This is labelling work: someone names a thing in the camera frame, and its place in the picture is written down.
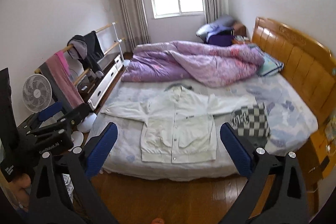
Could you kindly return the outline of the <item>person left hand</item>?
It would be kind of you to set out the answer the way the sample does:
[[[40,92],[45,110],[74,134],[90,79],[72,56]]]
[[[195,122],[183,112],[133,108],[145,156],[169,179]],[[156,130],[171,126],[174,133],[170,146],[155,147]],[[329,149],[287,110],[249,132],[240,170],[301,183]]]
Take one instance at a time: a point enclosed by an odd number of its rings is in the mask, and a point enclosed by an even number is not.
[[[4,175],[1,173],[1,188],[5,192],[5,196],[14,206],[14,209],[22,209],[25,212],[29,211],[30,196],[26,191],[31,186],[31,179],[28,174],[22,174],[11,182],[7,182]]]

